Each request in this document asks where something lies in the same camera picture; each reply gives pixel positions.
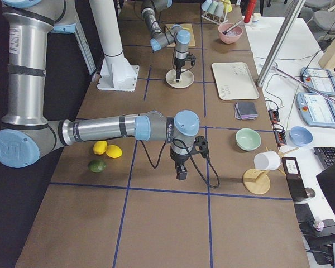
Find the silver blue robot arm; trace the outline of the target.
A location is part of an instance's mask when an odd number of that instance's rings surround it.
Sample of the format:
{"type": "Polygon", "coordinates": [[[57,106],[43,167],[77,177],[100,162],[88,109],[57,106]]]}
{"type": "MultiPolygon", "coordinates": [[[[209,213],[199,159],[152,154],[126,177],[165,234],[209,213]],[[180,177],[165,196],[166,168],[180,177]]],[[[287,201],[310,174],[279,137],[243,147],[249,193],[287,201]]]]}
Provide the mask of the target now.
{"type": "MultiPolygon", "coordinates": [[[[165,117],[160,112],[89,119],[48,121],[43,115],[46,76],[46,48],[49,32],[71,34],[79,23],[75,1],[1,1],[2,13],[9,22],[9,100],[8,113],[0,130],[0,162],[12,168],[34,164],[48,153],[75,142],[134,137],[140,141],[164,141],[171,144],[177,179],[187,177],[185,162],[192,160],[198,140],[199,117],[192,111],[165,117]]],[[[125,58],[113,1],[89,1],[104,60],[100,90],[132,92],[138,78],[138,65],[125,58]]],[[[175,43],[173,67],[180,82],[186,61],[194,66],[188,52],[190,33],[180,25],[162,32],[155,13],[172,1],[143,1],[141,16],[152,39],[153,51],[175,43]]]]}
{"type": "Polygon", "coordinates": [[[174,43],[175,55],[173,67],[175,67],[175,81],[179,82],[183,73],[183,66],[186,61],[191,61],[192,66],[195,63],[195,57],[188,52],[190,43],[190,33],[183,29],[180,25],[174,25],[171,29],[163,31],[155,17],[156,12],[168,9],[172,5],[172,1],[154,1],[145,0],[141,6],[141,17],[145,21],[150,32],[150,45],[153,51],[161,50],[164,47],[174,43]]]}

